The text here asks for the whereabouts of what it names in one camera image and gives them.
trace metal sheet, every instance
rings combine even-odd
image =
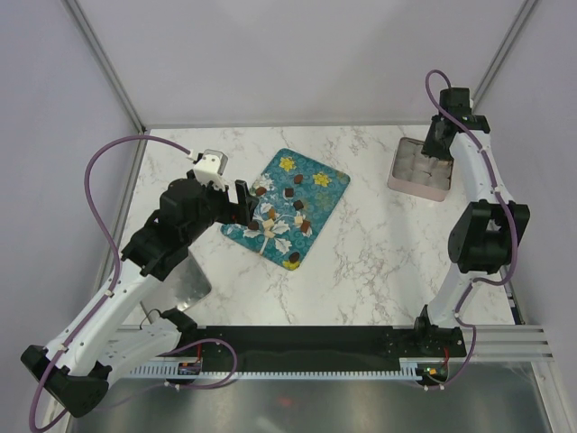
[[[124,380],[103,404],[155,381]],[[530,364],[473,364],[443,392],[402,382],[239,381],[212,391],[159,388],[76,420],[69,432],[550,432]]]
[[[197,259],[188,251],[188,259],[174,268],[160,288],[143,299],[141,305],[147,313],[153,309],[164,311],[174,307],[186,311],[210,293],[211,289]]]

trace white wall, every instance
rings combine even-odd
[[[143,122],[428,122],[475,88],[522,0],[79,0]]]
[[[84,199],[85,165],[134,130],[59,0],[4,1],[0,59],[0,429],[20,433],[35,388],[20,355],[76,316],[105,250]],[[106,221],[132,155],[115,151],[95,170]]]
[[[545,326],[577,409],[577,2],[541,2],[479,106],[499,170],[531,220],[514,280]]]

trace white marble table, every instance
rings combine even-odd
[[[402,136],[427,126],[165,129],[151,135],[202,152],[226,153],[225,176],[249,185],[283,147],[342,170],[351,184],[307,258],[289,272],[225,238],[217,225],[191,247],[213,285],[187,313],[202,325],[412,325],[449,267],[447,236],[466,206],[459,168],[443,203],[390,190],[387,178]],[[123,244],[184,177],[181,152],[149,142]],[[477,324],[512,324],[502,288],[483,287],[465,312]]]

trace blue tray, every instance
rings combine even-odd
[[[304,176],[299,185],[294,182],[298,174]],[[308,250],[313,246],[350,181],[351,178],[342,171],[290,149],[281,149],[251,187],[252,194],[258,187],[267,190],[259,197],[260,203],[254,212],[253,219],[259,222],[260,230],[227,225],[222,226],[221,231],[236,243],[294,271],[307,256]],[[293,188],[294,197],[286,198],[285,188]],[[297,200],[305,205],[299,211],[293,206]],[[270,229],[274,237],[267,238],[262,223],[269,219],[268,212],[271,208],[274,208],[276,213],[275,224]],[[311,227],[306,233],[296,225],[296,216],[310,221]],[[293,253],[299,253],[299,259],[295,263],[289,261],[289,256]]]

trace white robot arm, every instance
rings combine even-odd
[[[439,106],[440,113],[433,117],[423,153],[446,161],[454,159],[463,174],[470,204],[449,237],[452,261],[449,272],[424,313],[432,324],[455,327],[458,326],[455,308],[463,300],[459,307],[463,312],[471,302],[477,290],[474,281],[511,263],[511,226],[503,207],[507,206],[513,217],[517,244],[527,227],[529,209],[516,204],[503,184],[490,147],[489,125],[484,116],[472,114],[469,89],[443,90]],[[457,127],[454,119],[466,126],[469,133]],[[463,299],[470,285],[472,292]]]
[[[176,348],[187,326],[194,324],[172,309],[144,330],[114,341],[114,333],[131,311],[188,257],[190,245],[214,222],[246,226],[252,220],[258,199],[250,195],[244,181],[237,180],[238,202],[229,200],[221,177],[226,163],[221,152],[207,150],[199,155],[185,179],[170,183],[160,197],[160,208],[123,249],[124,265],[114,292],[109,290],[111,275],[60,335],[45,347],[31,345],[24,351],[21,359],[37,379],[51,368],[44,387],[74,417],[89,413],[108,388],[132,369]]]

